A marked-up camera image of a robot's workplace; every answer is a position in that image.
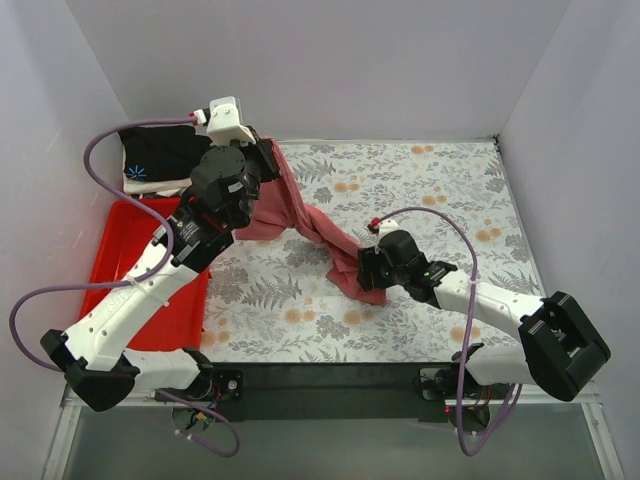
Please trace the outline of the pink t-shirt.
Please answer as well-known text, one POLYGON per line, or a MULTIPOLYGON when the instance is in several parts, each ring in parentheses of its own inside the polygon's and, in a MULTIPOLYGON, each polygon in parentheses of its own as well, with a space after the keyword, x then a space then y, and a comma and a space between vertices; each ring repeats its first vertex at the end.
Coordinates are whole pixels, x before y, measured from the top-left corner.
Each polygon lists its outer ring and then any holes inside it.
POLYGON ((365 291, 357 281, 360 245, 318 208, 304 202, 301 191, 278 143, 266 137, 267 151, 273 155, 280 177, 260 188, 251 222, 235 232, 243 241, 267 241, 294 229, 307 240, 328 249, 332 266, 327 279, 347 297, 362 303, 384 306, 386 293, 381 289, 365 291))

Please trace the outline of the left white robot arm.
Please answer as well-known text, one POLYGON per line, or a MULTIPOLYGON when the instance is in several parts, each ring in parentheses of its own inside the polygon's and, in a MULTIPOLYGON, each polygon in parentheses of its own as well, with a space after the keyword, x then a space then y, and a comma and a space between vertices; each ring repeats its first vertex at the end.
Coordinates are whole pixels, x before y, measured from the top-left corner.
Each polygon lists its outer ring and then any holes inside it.
POLYGON ((245 139, 217 140, 192 170, 167 223, 153 234, 128 272, 87 315, 40 340, 71 389, 94 411, 106 411, 134 391, 173 389, 205 398, 214 367, 194 347, 136 351, 130 341, 183 287, 209 269, 252 219, 262 184, 279 178, 269 140, 253 127, 245 139))

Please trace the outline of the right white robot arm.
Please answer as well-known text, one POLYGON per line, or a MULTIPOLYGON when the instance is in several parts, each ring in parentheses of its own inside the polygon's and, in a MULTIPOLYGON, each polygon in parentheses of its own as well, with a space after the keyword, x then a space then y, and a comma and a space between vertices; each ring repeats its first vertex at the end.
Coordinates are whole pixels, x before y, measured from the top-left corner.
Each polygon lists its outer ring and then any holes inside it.
POLYGON ((453 264, 428 260, 401 229, 361 249, 358 259, 357 279, 365 291, 400 286, 420 303, 471 313, 514 339, 507 346, 473 346, 454 359, 464 364, 452 373, 453 387, 464 397, 475 397, 489 385, 527 384, 571 401, 611 358, 605 340, 567 293, 543 298, 475 283, 453 264))

